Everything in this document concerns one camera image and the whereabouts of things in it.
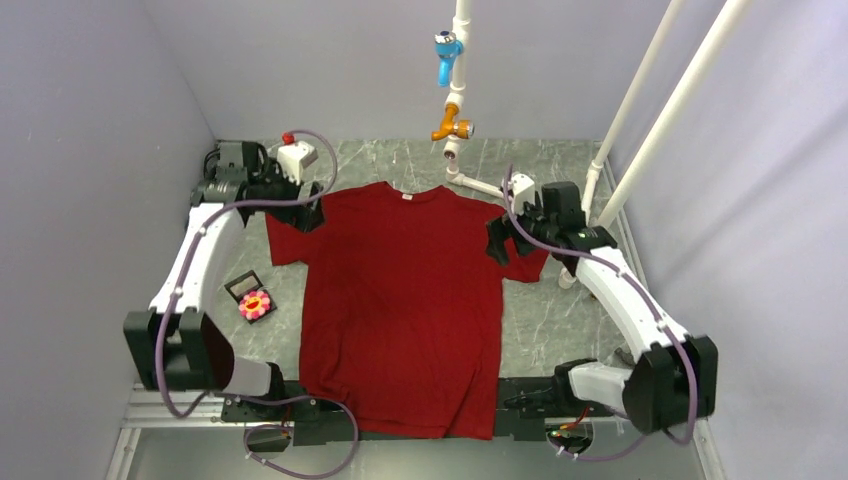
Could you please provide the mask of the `pink flower brooch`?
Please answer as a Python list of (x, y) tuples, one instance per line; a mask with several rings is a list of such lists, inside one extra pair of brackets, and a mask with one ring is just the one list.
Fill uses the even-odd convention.
[(242, 297), (238, 310), (248, 323), (254, 323), (273, 311), (274, 303), (267, 291), (254, 290)]

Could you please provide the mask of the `red t-shirt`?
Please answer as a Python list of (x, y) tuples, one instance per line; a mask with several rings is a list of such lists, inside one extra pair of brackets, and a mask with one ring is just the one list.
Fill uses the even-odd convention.
[(486, 253), (494, 203), (446, 187), (386, 182), (333, 192), (303, 233), (268, 219), (275, 266), (307, 268), (301, 385), (346, 405), (364, 431), (489, 440), (501, 366), (505, 281), (535, 283), (547, 260)]

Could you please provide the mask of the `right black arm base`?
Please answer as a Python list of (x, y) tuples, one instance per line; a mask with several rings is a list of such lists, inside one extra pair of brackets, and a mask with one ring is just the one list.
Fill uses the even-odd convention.
[(567, 399), (549, 377), (502, 377), (493, 436), (550, 441), (556, 448), (582, 455), (594, 440), (592, 422), (611, 417), (597, 403)]

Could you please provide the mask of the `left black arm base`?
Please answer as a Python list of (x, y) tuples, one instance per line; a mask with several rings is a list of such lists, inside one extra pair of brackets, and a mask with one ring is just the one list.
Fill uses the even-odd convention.
[(269, 392), (258, 403), (227, 397), (222, 420), (267, 424), (248, 439), (248, 445), (261, 453), (281, 453), (290, 445), (348, 441), (359, 433), (341, 406), (310, 396), (297, 381), (286, 380), (276, 364), (271, 366)]

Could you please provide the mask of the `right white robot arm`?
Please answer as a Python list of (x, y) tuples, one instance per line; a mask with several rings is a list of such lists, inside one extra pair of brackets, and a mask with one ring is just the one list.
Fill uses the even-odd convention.
[(688, 433), (713, 414), (718, 349), (695, 337), (651, 296), (612, 235), (590, 226), (570, 181), (536, 186), (513, 174), (502, 188), (505, 214), (487, 224), (487, 254), (499, 265), (545, 251), (600, 302), (623, 336), (631, 368), (580, 359), (556, 367), (546, 403), (564, 415), (604, 406), (643, 434)]

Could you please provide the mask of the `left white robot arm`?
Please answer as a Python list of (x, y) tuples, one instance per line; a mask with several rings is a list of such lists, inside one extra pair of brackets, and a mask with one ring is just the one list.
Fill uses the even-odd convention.
[(149, 306), (127, 315), (123, 332), (148, 390), (200, 390), (248, 396), (264, 420), (279, 417), (287, 392), (277, 365), (239, 357), (212, 318), (226, 260), (249, 218), (259, 212), (310, 232), (323, 222), (313, 183), (300, 196), (316, 148), (287, 137), (275, 154), (255, 141), (223, 141), (204, 161), (190, 196), (188, 224), (174, 264)]

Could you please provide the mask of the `orange valve tap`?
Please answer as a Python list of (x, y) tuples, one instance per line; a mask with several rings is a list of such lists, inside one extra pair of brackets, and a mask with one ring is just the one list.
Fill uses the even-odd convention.
[(453, 102), (448, 102), (444, 108), (444, 115), (437, 130), (432, 131), (430, 139), (434, 142), (446, 139), (450, 136), (455, 136), (461, 140), (468, 140), (473, 137), (475, 127), (471, 120), (460, 119), (460, 106)]

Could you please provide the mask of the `blue valve tap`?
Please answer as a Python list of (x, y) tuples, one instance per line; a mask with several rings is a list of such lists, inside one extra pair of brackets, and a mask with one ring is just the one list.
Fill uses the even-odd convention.
[(439, 59), (438, 86), (450, 85), (452, 71), (457, 58), (463, 53), (464, 45), (453, 31), (442, 30), (434, 35), (434, 50)]

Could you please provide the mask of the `black rectangular frame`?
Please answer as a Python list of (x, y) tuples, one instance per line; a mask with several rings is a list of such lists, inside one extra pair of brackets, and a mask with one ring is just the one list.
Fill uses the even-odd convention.
[[(256, 272), (254, 270), (249, 270), (246, 273), (239, 275), (239, 276), (235, 277), (234, 279), (230, 280), (229, 282), (225, 283), (224, 289), (230, 295), (230, 297), (237, 303), (237, 306), (239, 306), (239, 302), (242, 299), (242, 297), (250, 291), (265, 290), (270, 295), (266, 285), (261, 281), (261, 279), (259, 278), (259, 276), (256, 274)], [(271, 296), (271, 298), (272, 298), (273, 303), (274, 303), (274, 310), (271, 311), (269, 314), (267, 314), (265, 317), (267, 317), (268, 315), (270, 315), (272, 312), (274, 312), (277, 309), (276, 302), (274, 301), (272, 296)]]

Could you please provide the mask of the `white PVC pipe frame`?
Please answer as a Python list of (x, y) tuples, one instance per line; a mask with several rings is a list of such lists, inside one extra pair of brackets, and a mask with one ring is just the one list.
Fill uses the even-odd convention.
[(584, 204), (622, 215), (660, 146), (729, 46), (749, 1), (459, 1), (446, 106), (501, 137), (597, 144)]

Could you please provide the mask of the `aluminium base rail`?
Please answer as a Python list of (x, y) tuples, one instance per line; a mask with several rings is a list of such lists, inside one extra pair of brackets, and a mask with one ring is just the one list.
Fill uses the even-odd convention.
[[(203, 401), (186, 420), (175, 420), (155, 392), (135, 385), (124, 415), (109, 479), (280, 479), (266, 462), (247, 458), (244, 425), (220, 418), (223, 401)], [(498, 438), (363, 440), (345, 468), (349, 442), (290, 446), (268, 461), (306, 474), (337, 470), (339, 479), (722, 479), (709, 425), (679, 446), (663, 434), (641, 440), (627, 456), (574, 461), (545, 441)]]

